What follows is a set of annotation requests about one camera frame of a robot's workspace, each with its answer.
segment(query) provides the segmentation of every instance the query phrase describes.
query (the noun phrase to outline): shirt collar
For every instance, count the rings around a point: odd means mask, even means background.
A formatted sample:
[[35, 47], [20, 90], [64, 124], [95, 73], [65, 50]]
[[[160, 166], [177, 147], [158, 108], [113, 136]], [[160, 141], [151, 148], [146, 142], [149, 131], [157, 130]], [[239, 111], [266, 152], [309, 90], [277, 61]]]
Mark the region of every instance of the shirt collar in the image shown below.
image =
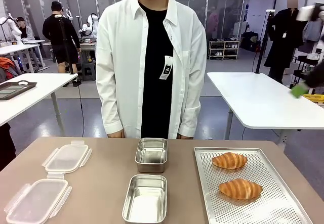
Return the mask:
[[[136, 12], [140, 8], [138, 0], [131, 0], [131, 10], [133, 19], [135, 19]], [[174, 25], [177, 25], [178, 21], [178, 13], [177, 13], [177, 3], [176, 0], [169, 0], [168, 2], [168, 10], [166, 19], [172, 22]]]

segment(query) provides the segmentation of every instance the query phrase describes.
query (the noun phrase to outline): croissant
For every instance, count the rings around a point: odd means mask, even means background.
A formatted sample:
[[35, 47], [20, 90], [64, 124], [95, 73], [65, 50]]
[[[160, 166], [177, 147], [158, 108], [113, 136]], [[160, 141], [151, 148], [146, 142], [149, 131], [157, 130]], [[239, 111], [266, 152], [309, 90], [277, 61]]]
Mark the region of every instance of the croissant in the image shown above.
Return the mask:
[[248, 159], [245, 156], [227, 152], [218, 157], [214, 157], [212, 161], [215, 166], [226, 169], [236, 169], [243, 167]]
[[241, 178], [220, 184], [218, 189], [224, 195], [238, 200], [253, 199], [259, 196], [263, 190], [261, 185]]

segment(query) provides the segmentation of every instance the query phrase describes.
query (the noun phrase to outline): tan tabletop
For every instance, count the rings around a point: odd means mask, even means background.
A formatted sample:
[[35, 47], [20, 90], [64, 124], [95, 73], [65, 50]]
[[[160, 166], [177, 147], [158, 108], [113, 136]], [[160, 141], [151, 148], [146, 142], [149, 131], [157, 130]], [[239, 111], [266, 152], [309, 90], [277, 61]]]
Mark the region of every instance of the tan tabletop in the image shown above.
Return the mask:
[[[46, 178], [42, 163], [55, 149], [80, 138], [39, 138], [0, 172], [0, 223], [7, 202], [26, 184]], [[93, 149], [84, 167], [65, 175], [72, 192], [47, 223], [124, 224], [122, 209], [129, 181], [138, 174], [134, 161], [138, 140], [84, 138]], [[312, 219], [323, 223], [324, 203], [292, 162], [273, 142], [169, 140], [167, 224], [208, 223], [194, 158], [194, 147], [261, 148]]]

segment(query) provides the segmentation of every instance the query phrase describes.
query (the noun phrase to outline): white open shirt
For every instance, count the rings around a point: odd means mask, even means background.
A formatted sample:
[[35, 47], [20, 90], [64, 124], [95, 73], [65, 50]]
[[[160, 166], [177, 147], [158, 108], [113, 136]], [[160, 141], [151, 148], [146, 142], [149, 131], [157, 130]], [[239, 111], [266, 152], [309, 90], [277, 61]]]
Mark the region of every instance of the white open shirt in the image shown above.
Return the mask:
[[[169, 0], [163, 25], [174, 48], [169, 139], [177, 133], [193, 137], [206, 68], [205, 30], [196, 13], [175, 0]], [[141, 137], [147, 34], [148, 20], [137, 0], [111, 5], [100, 18], [97, 89], [107, 134], [124, 128], [126, 137]]]

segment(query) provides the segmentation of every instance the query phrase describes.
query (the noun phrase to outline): hand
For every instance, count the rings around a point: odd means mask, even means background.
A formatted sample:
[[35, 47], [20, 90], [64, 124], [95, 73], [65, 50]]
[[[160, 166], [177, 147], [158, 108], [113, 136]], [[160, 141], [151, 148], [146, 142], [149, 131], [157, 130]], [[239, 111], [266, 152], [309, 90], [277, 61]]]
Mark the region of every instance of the hand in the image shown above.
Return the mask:
[[177, 139], [180, 139], [180, 140], [193, 140], [193, 137], [186, 137], [186, 136], [183, 136], [181, 134], [178, 134]]
[[124, 129], [112, 134], [108, 134], [108, 138], [125, 138]]

